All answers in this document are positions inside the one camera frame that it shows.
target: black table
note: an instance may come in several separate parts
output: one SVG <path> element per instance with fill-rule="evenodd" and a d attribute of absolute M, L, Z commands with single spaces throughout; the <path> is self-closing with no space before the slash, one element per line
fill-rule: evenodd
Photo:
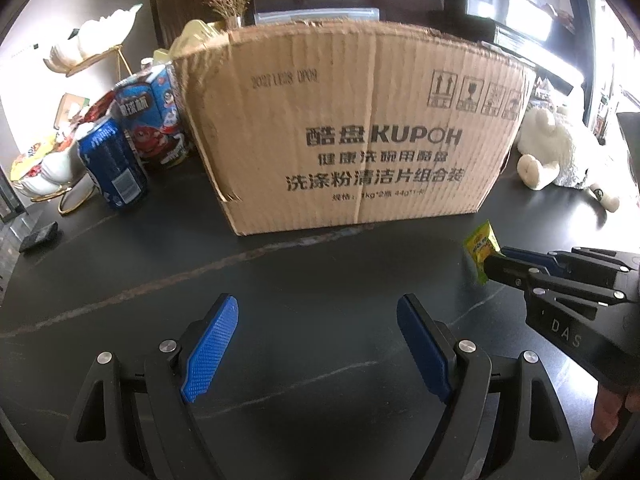
<path fill-rule="evenodd" d="M 308 232 L 236 237 L 196 158 L 155 178 L 129 212 L 96 197 L 60 219 L 51 204 L 39 224 L 57 220 L 63 237 L 20 258 L 0 308 L 0 404 L 55 476 L 92 360 L 105 350 L 125 361 L 144 354 L 229 292 L 238 329 L 193 406 L 229 480 L 407 479 L 443 409 L 396 325 L 398 298 L 414 292 L 434 319 L 489 353 L 540 355 L 584 466 L 594 379 L 524 324 L 519 291 L 476 283 L 462 241 L 489 218 L 503 245 L 636 251 L 638 215 L 607 218 L 586 192 L 530 191 L 516 158 L 476 215 Z M 481 457 L 488 441 L 479 442 Z"/>

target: snack bag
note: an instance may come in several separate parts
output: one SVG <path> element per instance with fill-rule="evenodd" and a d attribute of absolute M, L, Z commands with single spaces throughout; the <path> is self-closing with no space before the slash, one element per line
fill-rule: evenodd
<path fill-rule="evenodd" d="M 118 83 L 115 101 L 118 123 L 133 141 L 146 168 L 170 168 L 185 159 L 184 133 L 163 65 Z"/>
<path fill-rule="evenodd" d="M 484 260 L 490 254 L 500 252 L 498 240 L 488 220 L 465 240 L 465 247 L 478 268 L 478 282 L 484 285 L 489 281 L 489 278 L 484 273 Z"/>

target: stuffed teddy bear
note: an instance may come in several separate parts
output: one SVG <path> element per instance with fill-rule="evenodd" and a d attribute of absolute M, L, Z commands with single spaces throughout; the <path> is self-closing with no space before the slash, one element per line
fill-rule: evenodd
<path fill-rule="evenodd" d="M 597 184 L 603 167 L 603 148 L 582 121 L 568 117 L 567 108 L 556 113 L 533 107 L 522 120 L 516 139 L 518 174 L 533 190 L 551 182 L 575 189 L 590 188 L 602 206 L 615 212 L 620 206 L 617 196 L 605 193 Z"/>

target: white decorative shell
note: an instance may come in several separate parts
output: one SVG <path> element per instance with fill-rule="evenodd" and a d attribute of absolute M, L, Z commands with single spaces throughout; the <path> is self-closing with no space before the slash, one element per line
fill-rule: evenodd
<path fill-rule="evenodd" d="M 82 54 L 80 54 L 77 36 L 54 45 L 53 51 L 55 54 L 55 65 L 58 65 L 58 62 L 60 62 L 60 66 L 64 66 L 69 69 L 75 67 L 79 63 L 82 63 Z"/>
<path fill-rule="evenodd" d="M 80 54 L 84 59 L 103 53 L 111 44 L 103 31 L 104 22 L 89 20 L 82 24 L 78 32 Z"/>
<path fill-rule="evenodd" d="M 47 68 L 52 72 L 56 72 L 58 74 L 65 74 L 67 72 L 67 68 L 60 62 L 53 47 L 51 47 L 51 51 L 49 52 L 49 58 L 43 58 L 42 60 L 44 61 L 44 64 L 47 65 Z"/>
<path fill-rule="evenodd" d="M 133 23 L 136 20 L 136 14 L 141 8 L 142 4 L 137 4 L 129 10 L 118 9 L 102 22 L 105 27 L 104 34 L 109 40 L 109 46 L 122 44 L 131 32 Z"/>

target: human hand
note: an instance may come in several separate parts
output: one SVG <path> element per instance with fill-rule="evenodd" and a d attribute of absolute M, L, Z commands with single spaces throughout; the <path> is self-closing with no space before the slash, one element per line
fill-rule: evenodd
<path fill-rule="evenodd" d="M 598 395 L 593 405 L 591 431 L 606 440 L 618 426 L 618 412 L 625 406 L 630 412 L 640 412 L 640 388 L 633 388 L 626 396 L 615 394 L 598 384 Z"/>

